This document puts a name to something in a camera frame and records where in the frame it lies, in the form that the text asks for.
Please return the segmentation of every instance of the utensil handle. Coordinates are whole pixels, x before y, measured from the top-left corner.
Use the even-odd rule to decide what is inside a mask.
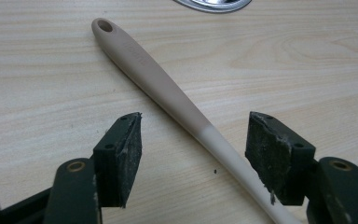
[[[207,148],[275,222],[299,223],[280,203],[271,205],[269,193],[252,167],[132,37],[105,19],[94,20],[91,27],[98,43],[111,60]]]

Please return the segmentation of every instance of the hanging hole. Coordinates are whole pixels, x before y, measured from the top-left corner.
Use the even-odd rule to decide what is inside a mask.
[[[69,172],[77,172],[83,170],[83,168],[86,166],[86,163],[83,161],[74,161],[71,164],[69,164],[66,169]]]
[[[295,147],[303,147],[304,145],[302,145],[301,143],[295,143]]]
[[[330,165],[334,168],[342,171],[349,171],[351,170],[351,166],[344,161],[330,161]]]
[[[98,21],[98,26],[105,32],[110,33],[113,31],[112,25],[107,21]]]

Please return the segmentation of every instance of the hole in handle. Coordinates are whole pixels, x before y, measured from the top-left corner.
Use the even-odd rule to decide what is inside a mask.
[[[110,33],[113,31],[112,25],[107,21],[98,21],[97,24],[105,32]]]

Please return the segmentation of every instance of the wood grain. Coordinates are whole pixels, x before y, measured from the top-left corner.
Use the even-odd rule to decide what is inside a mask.
[[[270,223],[226,170],[109,61],[104,17],[148,51],[243,154],[251,110],[358,165],[358,1],[254,0],[214,15],[166,0],[0,1],[0,206],[51,186],[120,116],[143,113],[127,209],[104,223]],[[307,223],[305,205],[289,209]]]

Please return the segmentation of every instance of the beige handle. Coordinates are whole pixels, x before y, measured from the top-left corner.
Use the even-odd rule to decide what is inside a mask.
[[[135,40],[105,19],[94,20],[91,27],[98,43],[112,61],[208,149],[275,222],[299,223],[280,203],[271,205],[269,193],[252,167]]]
[[[110,59],[188,132],[197,134],[210,124],[158,63],[125,31],[105,19],[94,20],[91,27]]]

